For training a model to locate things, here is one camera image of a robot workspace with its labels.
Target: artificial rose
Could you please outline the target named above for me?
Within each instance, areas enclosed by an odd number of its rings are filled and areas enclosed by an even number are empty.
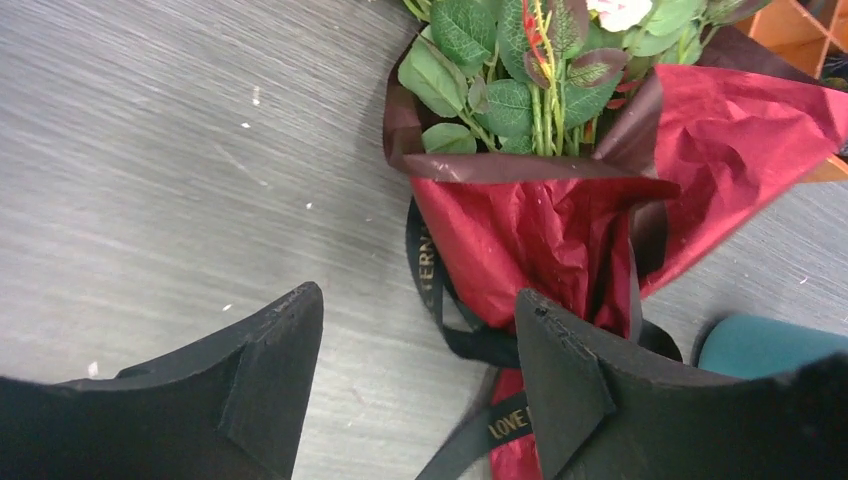
[[[651,0],[586,0],[586,6],[598,13],[604,30],[623,32],[642,21],[653,4]]]

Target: teal chair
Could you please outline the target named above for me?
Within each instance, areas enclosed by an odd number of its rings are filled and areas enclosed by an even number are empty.
[[[742,379],[795,370],[848,351],[848,337],[753,315],[732,315],[706,335],[695,366]]]

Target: green leaf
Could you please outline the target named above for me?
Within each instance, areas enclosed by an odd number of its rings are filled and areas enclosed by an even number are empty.
[[[524,52],[530,50],[522,23],[522,0],[503,0],[498,18],[498,45],[501,62],[509,76],[519,82],[529,83],[530,76],[524,70]]]
[[[730,25],[750,17],[771,3],[771,0],[707,0],[704,16],[709,23]]]
[[[513,155],[529,155],[533,153],[533,139],[529,136],[501,139],[501,153]]]
[[[533,102],[526,83],[512,79],[489,84],[489,111],[481,117],[486,128],[502,137],[520,137],[533,131]]]
[[[630,56],[617,48],[596,48],[577,57],[568,66],[568,83],[578,87],[594,87],[621,71]]]
[[[480,2],[437,0],[430,9],[433,40],[446,57],[463,72],[476,75],[494,55],[495,17]]]
[[[595,25],[595,22],[589,22],[589,36],[586,38],[586,43],[580,53],[583,54],[596,48],[621,48],[623,46],[623,34],[609,32]]]
[[[604,84],[592,88],[582,88],[571,83],[563,87],[565,99],[565,128],[582,125],[601,113],[615,93],[615,87],[621,81],[619,73]]]
[[[486,8],[489,9],[489,12],[492,14],[495,19],[497,19],[501,14],[501,7],[503,6],[503,0],[477,0],[482,3]]]
[[[704,52],[704,46],[701,40],[696,38],[697,35],[698,25],[691,22],[680,40],[660,56],[658,63],[694,65]]]
[[[661,37],[647,32],[640,35],[639,27],[631,28],[624,36],[624,46],[627,47],[627,53],[634,57],[652,57],[674,45],[685,28],[685,24],[681,25],[674,32]]]
[[[676,32],[692,20],[704,6],[705,0],[660,0],[645,28],[662,37]]]
[[[427,153],[477,153],[477,140],[464,125],[437,123],[421,135]]]
[[[461,73],[459,77],[463,81],[458,84],[456,65],[450,68],[450,61],[431,48],[427,41],[429,28],[425,28],[412,43],[412,48],[398,67],[398,80],[433,113],[453,118],[465,106],[468,84]]]
[[[468,106],[472,113],[486,113],[489,111],[489,93],[486,87],[486,81],[483,77],[477,75],[474,77],[474,83],[468,90]]]
[[[586,0],[548,0],[551,24],[548,37],[557,59],[574,58],[589,36]]]

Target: gray floor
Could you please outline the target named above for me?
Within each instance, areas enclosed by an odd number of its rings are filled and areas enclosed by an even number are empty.
[[[106,378],[314,280],[295,478],[413,478],[484,369],[446,351],[402,251],[380,147],[401,5],[0,1],[0,373]],[[735,310],[848,333],[847,203],[796,187],[647,316],[687,354]]]

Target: flower stem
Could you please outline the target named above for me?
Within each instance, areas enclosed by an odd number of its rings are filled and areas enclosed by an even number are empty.
[[[480,140],[483,140],[483,143],[486,144],[486,148],[489,149],[490,152],[497,152],[498,147],[495,146],[495,139],[492,137],[492,134],[487,132],[485,128],[480,126],[474,117],[468,114],[467,112],[458,112],[459,118],[468,125],[468,128],[471,129],[474,134],[480,137]]]
[[[574,127],[571,131],[571,155],[580,156],[580,127]]]
[[[412,14],[415,15],[416,18],[418,18],[418,20],[421,20],[422,22],[429,22],[430,21],[430,15],[425,14],[421,10],[421,8],[419,8],[415,4],[415,0],[403,0],[403,3],[406,4],[406,8],[408,8],[409,11],[412,12]]]
[[[544,142],[542,140],[542,100],[539,95],[539,87],[530,84],[530,96],[533,100],[533,145],[537,155],[544,155]]]
[[[553,155],[553,153],[554,153],[553,152],[554,136],[553,136],[553,131],[551,130],[554,122],[551,119],[551,113],[552,113],[553,108],[554,108],[554,105],[553,105],[554,97],[556,96],[556,94],[553,93],[555,88],[556,88],[556,85],[554,85],[552,88],[545,90],[545,96],[544,96],[544,98],[545,98],[545,109],[542,110],[542,114],[544,116],[544,120],[543,120],[544,124],[542,125],[542,127],[544,129],[544,137],[543,138],[544,138],[544,142],[545,142],[544,143],[545,155]]]
[[[495,42],[495,53],[492,55],[492,60],[490,62],[486,62],[486,66],[489,69],[489,71],[486,72],[486,83],[492,83],[495,80],[495,73],[498,68],[499,48],[500,44],[498,44],[498,42]]]
[[[718,33],[719,30],[721,30],[721,27],[716,26],[716,25],[710,25],[710,33],[708,33],[706,38],[704,38],[703,46],[706,47],[707,44],[710,43],[710,40],[713,39],[713,37],[715,36],[716,33]]]

